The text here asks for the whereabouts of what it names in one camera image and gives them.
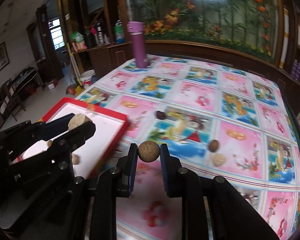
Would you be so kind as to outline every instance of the cartoon print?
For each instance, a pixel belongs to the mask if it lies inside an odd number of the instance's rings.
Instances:
[[[146,72],[149,69],[151,69],[151,67],[152,67],[152,65],[150,64],[145,68],[138,68],[135,60],[132,60],[131,62],[124,65],[122,69],[124,69],[126,71],[130,71],[130,72]]]
[[[209,166],[235,174],[262,178],[261,134],[228,122],[220,122],[216,139],[222,142],[210,153]]]
[[[280,240],[287,240],[289,225],[293,221],[294,209],[293,192],[268,191],[264,220],[276,232]]]
[[[149,70],[149,73],[169,77],[180,77],[185,67],[186,65],[182,64],[159,62]]]
[[[295,183],[294,161],[291,145],[267,137],[269,181]]]
[[[236,95],[223,93],[221,114],[254,126],[258,126],[257,113],[253,102]]]
[[[252,84],[253,84],[253,91],[256,96],[256,100],[266,103],[267,105],[270,106],[278,106],[272,88],[254,81],[252,82]]]
[[[247,73],[248,74],[248,77],[258,81],[258,82],[261,82],[261,83],[264,83],[264,84],[267,84],[268,86],[271,86],[272,85],[272,81],[264,78],[264,77],[261,77],[261,76],[258,76],[256,74],[252,74],[252,73]]]
[[[285,117],[280,111],[261,104],[258,104],[258,108],[261,114],[261,125],[264,129],[289,138],[288,127],[284,121]]]
[[[191,67],[186,79],[197,81],[200,83],[216,85],[217,84],[217,72],[199,67]]]
[[[260,190],[234,186],[241,196],[256,210],[259,209]]]
[[[171,89],[173,80],[158,78],[154,76],[145,76],[131,90],[131,93],[145,95],[163,99]]]
[[[137,74],[117,70],[110,76],[102,78],[99,83],[111,89],[125,90],[137,77]]]
[[[154,102],[121,96],[111,109],[128,116],[130,125],[124,135],[135,139],[146,124],[147,118],[153,115],[157,107],[158,104]]]
[[[114,95],[111,95],[99,88],[92,87],[86,93],[84,93],[79,98],[79,100],[97,106],[105,107],[113,97]]]
[[[216,90],[200,84],[182,82],[171,101],[207,111],[214,111]]]
[[[297,229],[297,226],[299,224],[299,215],[300,215],[300,192],[298,193],[298,206],[297,206],[296,214],[294,216],[294,223],[292,226],[291,234],[293,234],[294,231],[296,231]]]
[[[243,76],[222,72],[220,86],[226,91],[251,97],[248,80]]]
[[[202,164],[212,129],[212,119],[204,115],[167,107],[166,118],[158,120],[146,140],[166,143],[171,155]]]
[[[281,109],[283,112],[286,113],[286,112],[287,112],[287,109],[286,109],[286,107],[285,107],[285,105],[284,105],[284,102],[283,102],[283,99],[282,99],[282,95],[281,95],[280,90],[275,89],[275,90],[274,90],[274,93],[275,93],[275,95],[276,95],[276,100],[277,100],[277,102],[278,102],[278,105],[279,105],[280,109]]]
[[[300,185],[300,152],[299,147],[294,146],[294,156],[295,156],[295,167],[296,167],[296,174],[298,178],[298,184]]]
[[[152,228],[165,225],[168,216],[168,209],[162,201],[153,201],[149,208],[143,212],[143,219],[147,220],[148,226]]]
[[[178,63],[187,63],[188,60],[185,58],[178,58],[178,57],[167,57],[165,58],[164,61],[169,61],[169,62],[178,62]]]
[[[295,133],[294,133],[294,131],[293,131],[293,127],[292,127],[290,118],[289,118],[287,115],[285,115],[285,117],[286,117],[286,120],[287,120],[287,123],[288,123],[288,127],[289,127],[289,131],[290,131],[291,138],[292,138],[292,140],[293,140],[294,142],[297,142],[296,135],[295,135]]]
[[[220,69],[222,67],[222,65],[219,64],[206,62],[206,61],[192,60],[192,59],[188,60],[188,65],[195,65],[195,66],[214,68],[214,69]]]
[[[239,74],[239,75],[243,75],[243,76],[247,75],[245,71],[242,71],[242,70],[236,69],[236,68],[232,68],[232,67],[222,66],[222,70],[228,71],[231,73],[235,73],[235,74]]]
[[[116,200],[117,231],[136,239],[175,239],[179,230],[172,228],[181,225],[181,209],[181,198],[164,191],[160,162],[138,160],[131,196]]]

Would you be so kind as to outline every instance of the purple water bottle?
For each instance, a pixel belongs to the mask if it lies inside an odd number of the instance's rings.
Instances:
[[[149,63],[147,61],[146,44],[143,37],[142,22],[128,22],[128,32],[132,41],[133,56],[136,59],[138,68],[146,68]]]

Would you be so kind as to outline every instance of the cork ball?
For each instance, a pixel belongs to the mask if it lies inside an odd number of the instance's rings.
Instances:
[[[145,141],[139,145],[138,156],[146,163],[154,162],[160,155],[160,147],[153,141]]]
[[[208,145],[208,149],[211,152],[216,152],[219,148],[219,141],[218,140],[212,140],[209,145]]]
[[[47,141],[47,147],[50,148],[52,146],[52,140]]]
[[[72,164],[78,165],[80,163],[80,157],[77,154],[72,153]]]

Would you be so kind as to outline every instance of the tablecloth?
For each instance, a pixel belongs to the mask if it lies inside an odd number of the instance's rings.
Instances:
[[[224,176],[280,240],[287,239],[300,214],[300,153],[278,86],[227,65],[148,59],[147,68],[127,61],[77,98],[129,117],[105,168],[127,155],[130,143],[166,143],[198,175]],[[219,142],[216,152],[207,149],[213,139]],[[181,200],[166,196],[160,161],[139,160],[132,196],[117,198],[118,239],[168,240],[180,234]]]

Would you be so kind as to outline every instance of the wooden cabinet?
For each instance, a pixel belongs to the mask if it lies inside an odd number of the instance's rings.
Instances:
[[[91,49],[89,50],[89,56],[98,78],[102,78],[127,60],[133,58],[132,47],[129,43],[110,45],[101,49]]]

